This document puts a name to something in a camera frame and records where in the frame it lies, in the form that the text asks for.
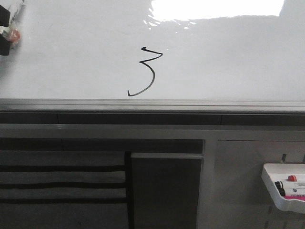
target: red marker cap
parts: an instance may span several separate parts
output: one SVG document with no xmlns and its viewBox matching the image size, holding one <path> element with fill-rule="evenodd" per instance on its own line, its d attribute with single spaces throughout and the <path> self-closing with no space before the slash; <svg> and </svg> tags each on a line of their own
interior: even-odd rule
<svg viewBox="0 0 305 229">
<path fill-rule="evenodd" d="M 295 176 L 295 175 L 289 176 L 289 177 L 288 177 L 288 181 L 296 182 L 296 176 Z"/>
<path fill-rule="evenodd" d="M 8 40 L 10 42 L 17 42 L 20 39 L 20 33 L 17 29 L 10 30 Z"/>
</svg>

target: marker holder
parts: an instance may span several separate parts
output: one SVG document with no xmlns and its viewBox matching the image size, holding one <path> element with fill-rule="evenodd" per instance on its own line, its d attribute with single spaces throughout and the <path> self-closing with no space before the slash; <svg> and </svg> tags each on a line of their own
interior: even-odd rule
<svg viewBox="0 0 305 229">
<path fill-rule="evenodd" d="M 275 186 L 276 181 L 287 182 L 290 175 L 305 175 L 305 164 L 264 164 L 262 179 L 275 206 L 282 211 L 305 213 L 305 201 L 285 199 Z"/>
</svg>

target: metal frame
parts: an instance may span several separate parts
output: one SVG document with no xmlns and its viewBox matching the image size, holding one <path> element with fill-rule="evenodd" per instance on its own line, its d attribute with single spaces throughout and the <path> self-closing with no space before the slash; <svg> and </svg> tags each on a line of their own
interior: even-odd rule
<svg viewBox="0 0 305 229">
<path fill-rule="evenodd" d="M 202 154 L 132 153 L 131 158 L 145 159 L 203 159 Z"/>
<path fill-rule="evenodd" d="M 137 99 L 0 99 L 1 112 L 180 112 L 305 114 L 305 102 L 137 100 Z"/>
</svg>

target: red object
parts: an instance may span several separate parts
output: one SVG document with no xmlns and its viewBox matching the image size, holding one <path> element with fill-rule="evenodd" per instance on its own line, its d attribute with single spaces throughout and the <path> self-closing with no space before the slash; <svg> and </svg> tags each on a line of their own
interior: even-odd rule
<svg viewBox="0 0 305 229">
<path fill-rule="evenodd" d="M 11 30 L 8 36 L 8 41 L 17 42 L 20 39 L 20 33 L 17 29 Z"/>
<path fill-rule="evenodd" d="M 295 176 L 295 175 L 291 175 L 291 176 L 288 177 L 287 180 L 288 180 L 288 181 L 296 182 L 296 176 Z"/>
<path fill-rule="evenodd" d="M 285 199 L 298 199 L 298 200 L 302 200 L 305 201 L 305 197 L 284 197 Z"/>
</svg>

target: black marker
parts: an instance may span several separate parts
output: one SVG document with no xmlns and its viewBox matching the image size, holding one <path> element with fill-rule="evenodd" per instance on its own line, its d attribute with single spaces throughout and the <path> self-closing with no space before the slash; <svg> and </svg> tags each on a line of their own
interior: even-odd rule
<svg viewBox="0 0 305 229">
<path fill-rule="evenodd" d="M 155 57 L 155 58 L 151 58 L 151 59 L 148 59 L 148 60 L 140 61 L 140 62 L 139 62 L 139 63 L 141 63 L 141 64 L 144 64 L 146 67 L 148 67 L 148 68 L 152 71 L 152 73 L 153 73 L 153 74 L 152 74 L 152 75 L 153 75 L 153 77 L 152 77 L 152 82 L 151 82 L 145 89 L 143 89 L 142 91 L 140 91 L 140 92 L 138 92 L 138 93 L 130 94 L 130 92 L 129 92 L 129 90 L 128 90 L 128 91 L 127 91 L 128 96 L 136 96 L 136 95 L 139 95 L 139 94 L 141 94 L 142 92 L 145 92 L 148 88 L 150 88 L 150 87 L 152 86 L 152 84 L 153 84 L 153 82 L 154 82 L 154 79 L 155 79 L 155 73 L 154 73 L 153 68 L 152 68 L 151 66 L 149 66 L 148 64 L 146 64 L 145 62 L 153 61 L 153 60 L 158 59 L 159 57 L 163 56 L 163 53 L 148 50 L 148 49 L 146 49 L 146 47 L 141 48 L 141 50 L 146 51 L 146 52 L 152 52 L 152 53 L 155 53 L 155 54 L 159 54 L 160 56 Z"/>
<path fill-rule="evenodd" d="M 281 181 L 275 182 L 275 186 L 279 191 L 280 195 L 283 197 L 305 197 L 304 188 L 283 188 L 283 183 Z"/>
<path fill-rule="evenodd" d="M 305 183 L 298 183 L 298 182 L 289 182 L 289 181 L 276 181 L 275 186 L 277 188 L 298 188 L 298 189 L 305 189 Z"/>
</svg>

